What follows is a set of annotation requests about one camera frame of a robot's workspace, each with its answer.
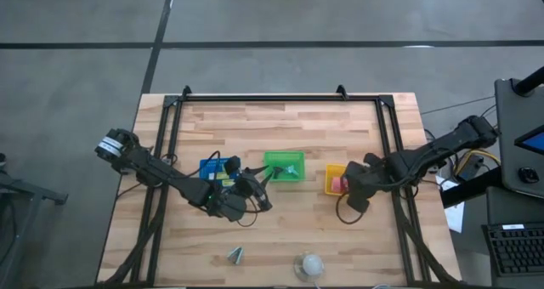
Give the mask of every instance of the black keyboard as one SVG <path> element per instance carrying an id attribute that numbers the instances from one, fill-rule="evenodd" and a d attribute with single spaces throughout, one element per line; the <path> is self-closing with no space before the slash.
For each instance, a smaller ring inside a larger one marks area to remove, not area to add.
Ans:
<path id="1" fill-rule="evenodd" d="M 482 228 L 499 276 L 544 275 L 544 223 Z"/>

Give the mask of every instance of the computer monitor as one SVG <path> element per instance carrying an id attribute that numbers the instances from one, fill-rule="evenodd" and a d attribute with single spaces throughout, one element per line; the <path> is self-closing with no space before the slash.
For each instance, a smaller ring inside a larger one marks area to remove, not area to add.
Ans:
<path id="1" fill-rule="evenodd" d="M 520 148 L 544 155 L 544 125 L 514 140 Z"/>

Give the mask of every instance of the concrete floor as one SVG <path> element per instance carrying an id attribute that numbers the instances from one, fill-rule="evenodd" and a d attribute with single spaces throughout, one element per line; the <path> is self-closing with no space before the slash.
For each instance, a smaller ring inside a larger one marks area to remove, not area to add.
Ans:
<path id="1" fill-rule="evenodd" d="M 151 43 L 163 4 L 0 0 L 0 43 Z M 173 0 L 164 40 L 542 39 L 543 14 L 541 0 Z M 149 58 L 149 49 L 0 49 L 8 170 L 70 193 L 64 207 L 43 206 L 19 275 L 24 286 L 94 282 L 119 177 L 93 149 L 109 128 L 132 127 Z M 495 79 L 525 77 L 543 58 L 541 47 L 162 50 L 150 91 L 331 92 L 343 84 L 415 92 L 426 112 L 489 97 Z M 439 136 L 493 103 L 422 118 Z M 467 212 L 463 235 L 453 235 L 463 278 L 489 284 L 488 257 L 475 253 L 485 252 L 485 202 L 471 201 Z"/>

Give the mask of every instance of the green tray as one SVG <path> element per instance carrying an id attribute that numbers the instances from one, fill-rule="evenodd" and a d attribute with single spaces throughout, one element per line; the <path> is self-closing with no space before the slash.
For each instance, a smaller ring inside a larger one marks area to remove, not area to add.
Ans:
<path id="1" fill-rule="evenodd" d="M 274 171 L 274 167 L 281 167 L 283 172 L 278 174 L 277 178 L 272 177 L 270 182 L 299 182 L 304 181 L 306 173 L 304 172 L 304 152 L 302 151 L 266 151 L 264 152 L 264 165 L 270 166 L 264 171 L 269 175 Z M 288 173 L 286 168 L 294 166 L 295 174 Z"/>

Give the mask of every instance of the wooden table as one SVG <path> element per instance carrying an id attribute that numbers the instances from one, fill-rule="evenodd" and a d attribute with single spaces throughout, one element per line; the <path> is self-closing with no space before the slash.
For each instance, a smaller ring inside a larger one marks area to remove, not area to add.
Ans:
<path id="1" fill-rule="evenodd" d="M 426 139 L 415 94 L 393 95 L 405 148 L 423 145 Z M 163 97 L 142 96 L 134 132 L 143 146 L 156 141 Z M 316 252 L 324 261 L 326 272 L 318 281 L 320 286 L 405 284 L 391 195 L 379 192 L 357 224 L 345 225 L 335 215 L 337 198 L 323 192 L 327 163 L 361 161 L 367 152 L 383 155 L 376 118 L 375 105 L 370 102 L 184 103 L 175 165 L 180 171 L 194 171 L 199 160 L 215 150 L 222 156 L 239 156 L 244 167 L 262 166 L 266 150 L 303 150 L 306 181 L 270 183 L 267 190 L 274 208 L 260 213 L 247 229 L 224 218 L 208 217 L 170 189 L 156 286 L 307 286 L 292 267 L 295 256 L 304 251 Z M 393 143 L 390 124 L 388 129 Z M 124 178 L 119 192 L 134 183 L 134 178 Z M 99 281 L 112 275 L 133 247 L 144 198 L 142 187 L 117 201 Z M 416 204 L 424 240 L 459 279 L 436 186 L 421 184 Z M 347 208 L 341 212 L 346 219 L 356 215 Z M 252 215 L 247 214 L 241 222 L 251 220 Z M 237 246 L 245 249 L 240 266 L 225 257 Z M 411 257 L 418 274 L 413 248 Z M 142 278 L 146 271 L 144 261 Z"/>

